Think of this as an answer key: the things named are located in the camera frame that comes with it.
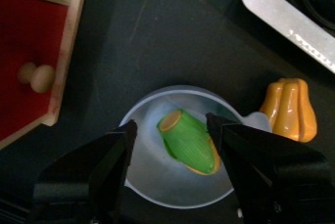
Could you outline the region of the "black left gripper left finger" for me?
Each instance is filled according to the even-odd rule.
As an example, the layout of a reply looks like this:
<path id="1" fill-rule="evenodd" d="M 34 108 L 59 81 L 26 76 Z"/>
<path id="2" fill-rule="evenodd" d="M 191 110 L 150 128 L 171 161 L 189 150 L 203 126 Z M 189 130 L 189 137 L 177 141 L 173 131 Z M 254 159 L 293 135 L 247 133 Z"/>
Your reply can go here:
<path id="1" fill-rule="evenodd" d="M 29 224 L 120 224 L 137 133 L 130 120 L 51 163 L 34 186 Z"/>

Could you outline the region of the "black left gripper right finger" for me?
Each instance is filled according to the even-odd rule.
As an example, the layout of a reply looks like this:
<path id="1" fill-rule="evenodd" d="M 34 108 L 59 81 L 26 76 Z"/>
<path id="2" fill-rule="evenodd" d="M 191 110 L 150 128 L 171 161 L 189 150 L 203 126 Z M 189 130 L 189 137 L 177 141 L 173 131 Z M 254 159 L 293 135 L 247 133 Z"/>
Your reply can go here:
<path id="1" fill-rule="evenodd" d="M 335 185 L 325 155 L 276 134 L 207 116 L 246 224 L 335 224 Z"/>

